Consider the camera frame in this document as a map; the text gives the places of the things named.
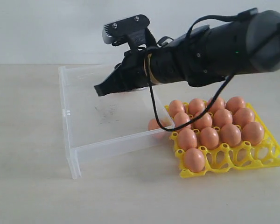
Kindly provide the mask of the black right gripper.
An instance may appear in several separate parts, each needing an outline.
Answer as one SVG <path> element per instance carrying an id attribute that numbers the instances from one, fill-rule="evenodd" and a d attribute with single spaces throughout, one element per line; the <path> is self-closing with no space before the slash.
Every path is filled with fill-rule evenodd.
<path id="1" fill-rule="evenodd" d="M 131 50 L 124 53 L 116 72 L 111 73 L 102 83 L 94 86 L 99 97 L 113 93 L 134 91 L 152 85 L 148 82 L 145 67 L 146 50 Z"/>

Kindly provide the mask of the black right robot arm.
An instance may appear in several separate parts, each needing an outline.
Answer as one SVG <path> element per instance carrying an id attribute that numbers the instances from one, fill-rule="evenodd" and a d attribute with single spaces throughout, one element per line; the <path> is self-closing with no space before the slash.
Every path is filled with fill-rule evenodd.
<path id="1" fill-rule="evenodd" d="M 99 96 L 149 85 L 186 81 L 192 87 L 221 82 L 232 73 L 252 74 L 280 69 L 280 13 L 256 8 L 235 16 L 211 15 L 222 25 L 191 28 L 166 42 L 156 41 L 142 14 L 104 25 L 103 40 L 130 49 L 100 84 Z"/>

